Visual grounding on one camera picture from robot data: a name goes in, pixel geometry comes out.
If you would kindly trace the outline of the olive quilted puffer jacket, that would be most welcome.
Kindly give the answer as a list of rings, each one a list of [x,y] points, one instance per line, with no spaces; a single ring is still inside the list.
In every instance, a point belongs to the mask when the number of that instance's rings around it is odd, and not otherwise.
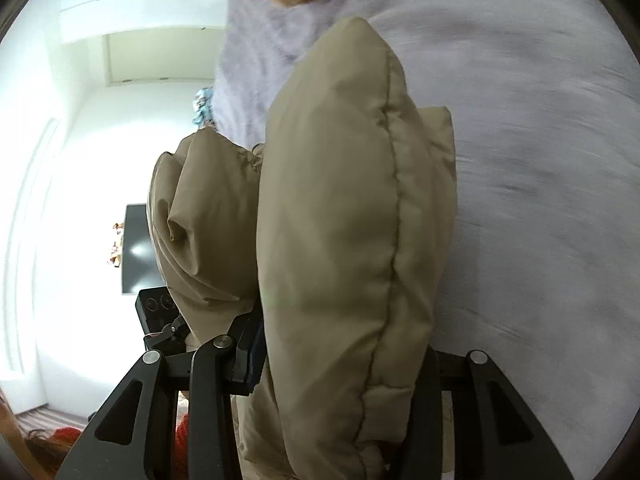
[[[376,479],[406,435],[457,211],[448,110],[420,108],[362,18],[273,101],[265,143],[212,128],[160,155],[148,218],[198,344],[262,304],[267,363],[236,404],[247,479]]]

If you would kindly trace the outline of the blue patterned cloth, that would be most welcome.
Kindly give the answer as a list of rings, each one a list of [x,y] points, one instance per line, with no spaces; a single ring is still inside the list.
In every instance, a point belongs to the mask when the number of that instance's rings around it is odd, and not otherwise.
[[[212,126],[215,123],[212,113],[212,97],[212,88],[201,88],[194,96],[192,102],[194,118],[192,122],[198,129]]]

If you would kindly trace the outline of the white wardrobe doors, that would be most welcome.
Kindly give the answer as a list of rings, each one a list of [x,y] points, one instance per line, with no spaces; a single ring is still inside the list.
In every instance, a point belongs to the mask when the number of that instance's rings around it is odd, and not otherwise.
[[[93,0],[61,12],[63,44],[88,48],[102,84],[211,81],[228,0]]]

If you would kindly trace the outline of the lavender fleece bed blanket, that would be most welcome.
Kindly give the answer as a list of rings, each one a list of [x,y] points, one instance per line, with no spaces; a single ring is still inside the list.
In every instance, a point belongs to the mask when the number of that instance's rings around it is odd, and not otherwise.
[[[213,111],[264,140],[294,64],[341,18],[387,41],[454,124],[458,218],[434,345],[485,350],[578,479],[639,407],[639,65],[598,0],[228,0]]]

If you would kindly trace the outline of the wall-mounted dark monitor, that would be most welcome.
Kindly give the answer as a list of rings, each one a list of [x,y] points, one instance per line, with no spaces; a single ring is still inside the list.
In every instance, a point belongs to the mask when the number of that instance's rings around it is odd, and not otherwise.
[[[155,257],[146,205],[128,205],[122,238],[122,292],[137,295],[141,289],[164,286]]]

